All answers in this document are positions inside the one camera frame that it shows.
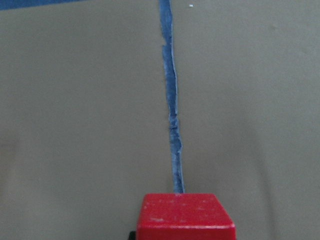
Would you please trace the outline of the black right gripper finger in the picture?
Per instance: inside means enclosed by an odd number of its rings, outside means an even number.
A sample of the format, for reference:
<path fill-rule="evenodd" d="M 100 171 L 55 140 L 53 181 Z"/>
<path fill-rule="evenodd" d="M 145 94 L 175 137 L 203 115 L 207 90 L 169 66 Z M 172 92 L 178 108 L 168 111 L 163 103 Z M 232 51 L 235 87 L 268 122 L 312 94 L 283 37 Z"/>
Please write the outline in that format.
<path fill-rule="evenodd" d="M 129 233 L 128 240 L 136 240 L 136 231 L 131 231 Z"/>

